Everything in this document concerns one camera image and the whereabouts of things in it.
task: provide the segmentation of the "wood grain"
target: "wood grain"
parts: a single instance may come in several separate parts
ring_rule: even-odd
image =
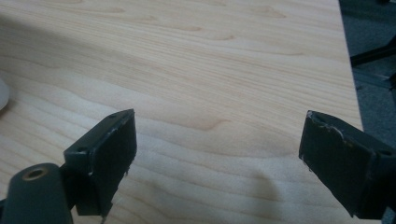
[[[297,157],[308,109],[361,126],[335,0],[3,0],[0,78],[1,197],[134,108],[107,223],[363,223]]]

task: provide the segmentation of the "white object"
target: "white object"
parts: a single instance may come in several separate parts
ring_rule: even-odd
[[[0,79],[0,109],[7,105],[9,98],[9,89],[6,83]]]

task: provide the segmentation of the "wooden table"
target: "wooden table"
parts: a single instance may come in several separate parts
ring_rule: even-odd
[[[364,223],[298,159],[308,109],[361,126],[338,1],[3,0],[0,58],[1,198],[134,108],[107,223]]]

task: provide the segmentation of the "gray carpet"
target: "gray carpet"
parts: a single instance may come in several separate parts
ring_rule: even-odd
[[[349,55],[383,47],[396,35],[396,4],[340,0]],[[396,56],[353,68],[361,121],[366,133],[396,148],[396,104],[387,78],[396,73]],[[382,223],[391,223],[388,210]]]

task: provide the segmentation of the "chair leg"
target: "chair leg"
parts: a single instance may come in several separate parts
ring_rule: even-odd
[[[359,64],[369,63],[375,60],[383,59],[389,57],[391,55],[396,54],[396,36],[394,36],[390,42],[378,49],[373,49],[362,54],[358,54],[350,57],[350,63],[352,67],[355,67]]]

